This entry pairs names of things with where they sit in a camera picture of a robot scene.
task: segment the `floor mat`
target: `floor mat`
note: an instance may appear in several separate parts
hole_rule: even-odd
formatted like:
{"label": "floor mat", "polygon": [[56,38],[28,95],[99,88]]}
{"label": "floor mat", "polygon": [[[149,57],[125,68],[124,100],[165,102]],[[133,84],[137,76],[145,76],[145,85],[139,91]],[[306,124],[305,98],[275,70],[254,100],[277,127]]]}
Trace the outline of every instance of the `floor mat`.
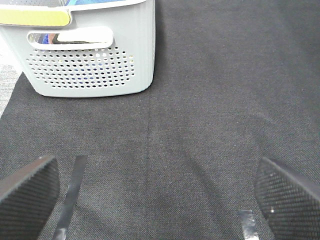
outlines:
{"label": "floor mat", "polygon": [[67,99],[22,75],[0,121],[1,178],[58,159],[61,194],[89,155],[68,240],[243,239],[262,156],[320,183],[320,3],[157,0],[154,80],[144,92]]}

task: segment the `yellow label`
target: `yellow label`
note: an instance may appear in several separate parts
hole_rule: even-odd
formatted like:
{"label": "yellow label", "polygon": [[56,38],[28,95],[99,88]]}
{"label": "yellow label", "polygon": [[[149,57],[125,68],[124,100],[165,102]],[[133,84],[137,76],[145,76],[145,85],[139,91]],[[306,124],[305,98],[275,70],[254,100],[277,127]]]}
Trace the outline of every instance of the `yellow label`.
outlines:
{"label": "yellow label", "polygon": [[69,23],[70,15],[63,10],[0,9],[0,24],[58,27]]}

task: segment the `carbon fiber texture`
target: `carbon fiber texture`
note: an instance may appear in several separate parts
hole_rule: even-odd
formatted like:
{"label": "carbon fiber texture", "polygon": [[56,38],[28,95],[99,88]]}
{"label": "carbon fiber texture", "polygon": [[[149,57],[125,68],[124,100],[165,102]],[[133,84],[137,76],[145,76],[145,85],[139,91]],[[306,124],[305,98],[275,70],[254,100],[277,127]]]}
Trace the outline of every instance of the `carbon fiber texture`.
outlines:
{"label": "carbon fiber texture", "polygon": [[277,161],[264,158],[255,195],[277,240],[320,239],[318,185]]}
{"label": "carbon fiber texture", "polygon": [[37,239],[59,195],[59,172],[55,158],[41,158],[4,179],[0,192],[0,239]]}

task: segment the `black tape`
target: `black tape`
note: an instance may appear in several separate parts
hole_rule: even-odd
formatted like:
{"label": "black tape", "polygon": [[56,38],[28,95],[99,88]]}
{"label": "black tape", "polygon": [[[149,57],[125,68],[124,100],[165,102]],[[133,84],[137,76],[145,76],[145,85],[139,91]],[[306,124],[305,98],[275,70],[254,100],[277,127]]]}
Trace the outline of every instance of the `black tape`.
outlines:
{"label": "black tape", "polygon": [[55,228],[52,240],[65,240],[68,232],[68,227],[74,208],[78,199],[80,186],[85,173],[87,164],[87,156],[77,156],[75,159],[71,180],[66,192],[66,197],[63,203],[62,211]]}
{"label": "black tape", "polygon": [[256,229],[256,222],[252,210],[239,211],[242,225],[243,237],[245,240],[259,240]]}

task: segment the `plastic basket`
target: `plastic basket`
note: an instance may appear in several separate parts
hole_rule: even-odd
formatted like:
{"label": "plastic basket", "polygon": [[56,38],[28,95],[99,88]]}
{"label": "plastic basket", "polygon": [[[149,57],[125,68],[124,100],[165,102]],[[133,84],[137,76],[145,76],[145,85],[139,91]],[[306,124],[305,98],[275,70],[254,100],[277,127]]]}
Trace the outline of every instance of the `plastic basket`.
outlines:
{"label": "plastic basket", "polygon": [[[35,91],[81,98],[138,93],[150,86],[155,0],[64,4],[0,0],[0,33]],[[43,44],[43,36],[62,40]]]}

